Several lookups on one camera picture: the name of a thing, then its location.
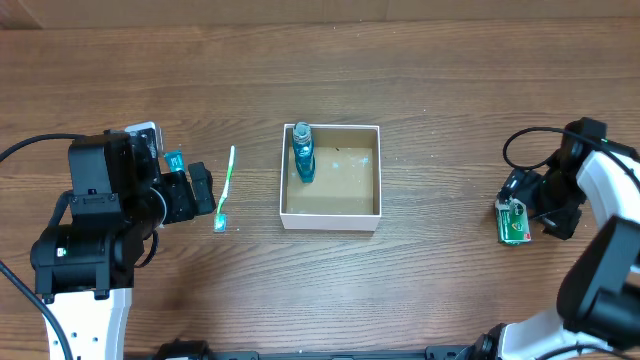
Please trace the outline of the green white soap bar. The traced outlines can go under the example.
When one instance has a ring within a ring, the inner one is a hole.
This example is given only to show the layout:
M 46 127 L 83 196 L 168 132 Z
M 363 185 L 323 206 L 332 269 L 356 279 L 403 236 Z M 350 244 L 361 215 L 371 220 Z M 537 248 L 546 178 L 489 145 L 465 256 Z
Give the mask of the green white soap bar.
M 498 242 L 519 246 L 532 241 L 526 205 L 513 198 L 495 201 Z

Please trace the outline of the blue mouthwash bottle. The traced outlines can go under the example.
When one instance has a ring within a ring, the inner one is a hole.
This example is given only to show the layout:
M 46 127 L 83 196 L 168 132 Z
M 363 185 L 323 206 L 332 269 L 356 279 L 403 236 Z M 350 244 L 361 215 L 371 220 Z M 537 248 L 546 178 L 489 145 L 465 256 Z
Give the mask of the blue mouthwash bottle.
M 294 126 L 292 147 L 296 169 L 301 181 L 303 183 L 312 183 L 315 178 L 316 162 L 312 129 L 308 123 L 298 122 Z

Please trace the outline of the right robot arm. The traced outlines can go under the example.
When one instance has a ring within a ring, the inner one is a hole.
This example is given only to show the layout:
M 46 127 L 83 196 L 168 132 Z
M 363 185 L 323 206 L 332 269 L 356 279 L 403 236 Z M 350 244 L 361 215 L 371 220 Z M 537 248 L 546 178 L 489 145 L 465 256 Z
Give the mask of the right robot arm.
M 461 359 L 626 358 L 639 345 L 639 154 L 583 117 L 560 129 L 560 147 L 536 166 L 513 164 L 495 201 L 498 239 L 520 245 L 529 224 L 567 240 L 588 203 L 597 233 L 566 274 L 556 304 L 519 323 L 499 324 L 461 350 Z

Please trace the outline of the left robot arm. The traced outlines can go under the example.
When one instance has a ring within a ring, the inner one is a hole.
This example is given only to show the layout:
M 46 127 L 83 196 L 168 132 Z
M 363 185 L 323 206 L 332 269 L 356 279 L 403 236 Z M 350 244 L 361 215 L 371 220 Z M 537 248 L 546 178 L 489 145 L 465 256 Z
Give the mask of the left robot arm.
M 162 225 L 213 212 L 213 180 L 201 162 L 161 173 L 152 130 L 74 140 L 71 190 L 34 243 L 30 261 L 53 359 L 121 359 L 134 272 L 154 256 Z

